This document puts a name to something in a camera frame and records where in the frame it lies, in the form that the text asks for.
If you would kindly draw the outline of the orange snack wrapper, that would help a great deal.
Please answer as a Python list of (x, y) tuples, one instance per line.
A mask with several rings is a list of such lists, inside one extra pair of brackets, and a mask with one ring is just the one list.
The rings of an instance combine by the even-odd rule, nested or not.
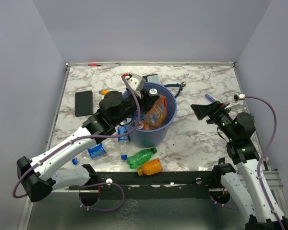
[(144, 121), (152, 128), (158, 128), (167, 117), (167, 100), (162, 94), (159, 94), (157, 89), (149, 90), (151, 95), (158, 95), (159, 99), (155, 102), (152, 109), (144, 114)]

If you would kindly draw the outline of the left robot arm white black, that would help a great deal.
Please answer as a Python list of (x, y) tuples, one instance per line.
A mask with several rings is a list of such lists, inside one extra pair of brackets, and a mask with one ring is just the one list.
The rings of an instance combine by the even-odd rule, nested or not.
[(97, 112), (63, 142), (31, 159), (26, 156), (18, 159), (16, 184), (22, 185), (31, 202), (44, 199), (57, 188), (76, 184), (86, 189), (93, 188), (96, 177), (90, 166), (82, 166), (81, 174), (74, 174), (69, 179), (61, 179), (55, 176), (55, 172), (82, 151), (112, 138), (118, 124), (135, 112), (148, 112), (158, 99), (159, 95), (150, 94), (145, 89), (139, 96), (130, 90), (126, 98), (121, 92), (108, 92), (100, 101)]

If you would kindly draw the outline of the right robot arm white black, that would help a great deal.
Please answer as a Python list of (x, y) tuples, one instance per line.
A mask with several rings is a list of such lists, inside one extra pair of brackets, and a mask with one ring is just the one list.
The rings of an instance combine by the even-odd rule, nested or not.
[(198, 120), (208, 117), (228, 138), (227, 153), (232, 164), (213, 167), (211, 182), (224, 187), (246, 219), (247, 230), (288, 230), (288, 218), (275, 201), (260, 166), (260, 157), (251, 141), (254, 117), (246, 112), (235, 118), (219, 101), (208, 105), (192, 104)]

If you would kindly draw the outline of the crushed pepsi bottle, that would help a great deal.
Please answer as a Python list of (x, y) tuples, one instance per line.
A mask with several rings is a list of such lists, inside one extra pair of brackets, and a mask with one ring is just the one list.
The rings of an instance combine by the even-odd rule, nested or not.
[(94, 160), (102, 155), (114, 150), (116, 142), (113, 139), (104, 140), (99, 144), (88, 148), (86, 151), (80, 153), (71, 160), (73, 165), (80, 165), (81, 163), (87, 163), (89, 160)]
[[(125, 126), (119, 126), (118, 127), (118, 135), (126, 134), (127, 133), (127, 128)], [(118, 144), (120, 146), (120, 154), (121, 154), (121, 159), (127, 160), (128, 158), (128, 153), (130, 150), (130, 141), (129, 141), (129, 136), (125, 135), (122, 137), (118, 138)]]

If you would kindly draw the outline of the orange label crushed bottle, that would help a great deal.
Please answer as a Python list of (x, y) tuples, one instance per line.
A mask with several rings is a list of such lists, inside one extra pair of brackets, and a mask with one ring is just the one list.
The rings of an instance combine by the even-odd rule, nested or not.
[(152, 131), (152, 130), (156, 130), (157, 127), (149, 126), (147, 122), (141, 119), (139, 124), (137, 125), (137, 129), (144, 130), (144, 131)]

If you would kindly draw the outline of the green plastic bottle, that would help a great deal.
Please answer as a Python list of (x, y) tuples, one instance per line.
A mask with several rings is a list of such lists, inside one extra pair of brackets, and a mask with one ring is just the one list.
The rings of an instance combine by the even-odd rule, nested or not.
[(143, 165), (145, 162), (149, 161), (155, 153), (157, 153), (157, 149), (155, 147), (150, 149), (143, 149), (135, 155), (129, 157), (127, 159), (127, 164), (129, 165), (130, 169), (136, 169), (137, 167)]

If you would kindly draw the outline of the orange juice bottle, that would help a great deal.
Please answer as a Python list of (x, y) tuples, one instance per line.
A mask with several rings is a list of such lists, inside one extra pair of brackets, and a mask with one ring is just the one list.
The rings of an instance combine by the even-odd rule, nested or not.
[(137, 174), (142, 175), (153, 175), (163, 171), (160, 159), (154, 159), (148, 162), (145, 162), (142, 166), (137, 168)]

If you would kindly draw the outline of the blue plastic bin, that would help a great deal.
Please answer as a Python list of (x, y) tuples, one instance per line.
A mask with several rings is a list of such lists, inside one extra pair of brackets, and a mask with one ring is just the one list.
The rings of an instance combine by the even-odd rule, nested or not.
[(150, 90), (152, 88), (157, 89), (159, 94), (166, 97), (167, 117), (162, 123), (162, 127), (159, 129), (150, 131), (136, 129), (129, 134), (130, 141), (141, 148), (156, 147), (161, 144), (177, 113), (177, 102), (174, 94), (165, 86), (157, 83), (146, 82), (143, 87), (143, 89), (146, 90)]

